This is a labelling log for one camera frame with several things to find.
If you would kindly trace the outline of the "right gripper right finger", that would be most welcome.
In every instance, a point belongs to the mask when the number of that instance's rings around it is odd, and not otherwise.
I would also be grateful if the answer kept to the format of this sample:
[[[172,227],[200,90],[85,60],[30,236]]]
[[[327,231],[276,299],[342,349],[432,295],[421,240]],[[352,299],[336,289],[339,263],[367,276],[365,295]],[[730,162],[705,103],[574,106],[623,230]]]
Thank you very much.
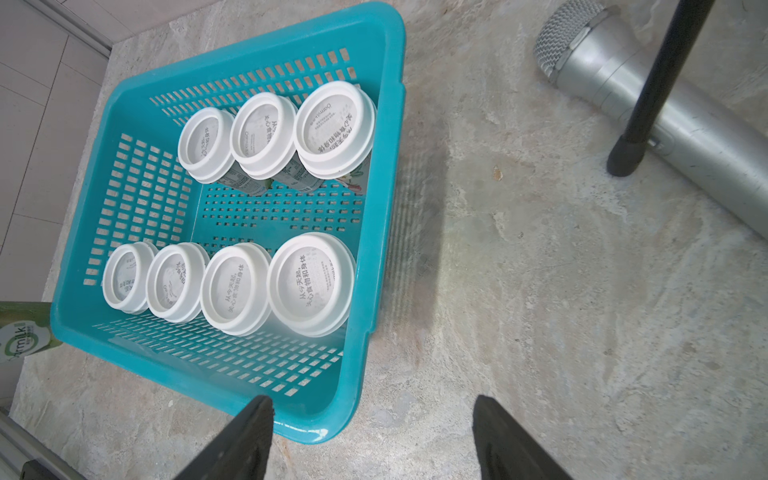
[[[492,397],[477,397],[472,431],[482,479],[572,479]]]

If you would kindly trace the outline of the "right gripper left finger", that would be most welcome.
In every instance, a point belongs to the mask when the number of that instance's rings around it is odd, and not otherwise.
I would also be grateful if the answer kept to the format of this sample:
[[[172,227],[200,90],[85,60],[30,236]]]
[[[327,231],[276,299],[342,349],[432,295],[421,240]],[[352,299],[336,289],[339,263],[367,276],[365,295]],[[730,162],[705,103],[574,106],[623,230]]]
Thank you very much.
[[[264,479],[274,415],[271,398],[256,396],[176,479]]]

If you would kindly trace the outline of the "yogurt cup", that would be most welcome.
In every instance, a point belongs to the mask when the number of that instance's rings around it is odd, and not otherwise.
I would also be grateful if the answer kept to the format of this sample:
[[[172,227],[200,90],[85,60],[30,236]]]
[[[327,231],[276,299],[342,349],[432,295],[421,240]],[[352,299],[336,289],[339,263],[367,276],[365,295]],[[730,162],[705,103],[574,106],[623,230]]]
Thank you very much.
[[[179,163],[201,184],[218,183],[248,196],[262,196],[272,181],[252,178],[236,161],[230,140],[233,123],[234,116],[228,111],[214,107],[197,111],[180,135]]]
[[[1,363],[22,359],[63,344],[53,333],[50,302],[6,302],[0,305]]]
[[[201,313],[202,280],[210,257],[199,244],[182,242],[162,248],[149,267],[148,308],[174,324],[190,322]]]
[[[355,268],[350,249],[331,234],[308,232],[287,240],[267,274],[274,315],[305,337],[335,332],[350,315]]]
[[[262,246],[244,242],[218,251],[201,285],[204,318],[227,335],[255,333],[272,315],[267,274],[272,257]]]
[[[375,126],[376,107],[364,91],[346,81],[327,83],[297,112],[294,142],[299,159],[313,176],[364,195]]]
[[[324,181],[311,174],[298,157],[293,138],[296,115],[297,108],[289,99],[259,93],[236,114],[230,144],[235,160],[250,177],[311,193]]]
[[[102,278],[103,296],[111,308],[127,314],[148,309],[148,272],[157,253],[158,249],[146,242],[123,244],[112,252]]]

